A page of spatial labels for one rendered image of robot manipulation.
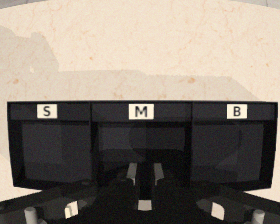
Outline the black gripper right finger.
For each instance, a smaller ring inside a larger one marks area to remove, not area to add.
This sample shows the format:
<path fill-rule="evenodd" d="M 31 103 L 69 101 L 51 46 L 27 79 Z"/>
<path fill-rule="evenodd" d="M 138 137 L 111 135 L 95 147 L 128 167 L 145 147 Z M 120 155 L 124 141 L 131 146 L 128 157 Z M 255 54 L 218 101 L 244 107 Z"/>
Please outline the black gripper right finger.
<path fill-rule="evenodd" d="M 280 224 L 280 202 L 207 180 L 194 182 L 192 188 L 182 187 L 172 171 L 162 170 L 161 163 L 151 163 L 151 174 L 151 208 L 162 209 L 164 220 L 200 224 L 211 224 L 210 220 L 220 224 Z M 223 207 L 223 220 L 211 215 L 213 203 Z"/>

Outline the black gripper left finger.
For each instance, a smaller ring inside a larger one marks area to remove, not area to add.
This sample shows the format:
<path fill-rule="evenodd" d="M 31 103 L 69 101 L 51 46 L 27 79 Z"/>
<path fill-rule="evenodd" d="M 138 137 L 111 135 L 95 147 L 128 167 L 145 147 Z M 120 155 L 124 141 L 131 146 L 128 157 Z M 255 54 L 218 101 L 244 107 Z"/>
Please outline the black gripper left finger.
<path fill-rule="evenodd" d="M 130 163 L 109 186 L 101 188 L 95 180 L 82 179 L 0 201 L 0 224 L 65 224 L 78 218 L 78 223 L 123 220 L 128 208 L 138 210 L 139 191 L 140 163 Z M 78 214 L 66 218 L 66 206 L 75 201 Z"/>

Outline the black rack of three labelled bins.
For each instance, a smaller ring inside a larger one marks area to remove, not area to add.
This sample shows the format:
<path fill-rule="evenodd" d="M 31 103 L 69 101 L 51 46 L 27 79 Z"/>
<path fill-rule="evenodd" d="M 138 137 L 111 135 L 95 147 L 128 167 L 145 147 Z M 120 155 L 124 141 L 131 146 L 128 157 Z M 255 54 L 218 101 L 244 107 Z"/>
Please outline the black rack of three labelled bins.
<path fill-rule="evenodd" d="M 151 200 L 151 163 L 161 163 L 182 187 L 207 180 L 270 189 L 277 124 L 278 102 L 266 101 L 7 102 L 13 187 L 43 191 L 82 179 L 108 186 L 140 163 L 139 200 Z"/>

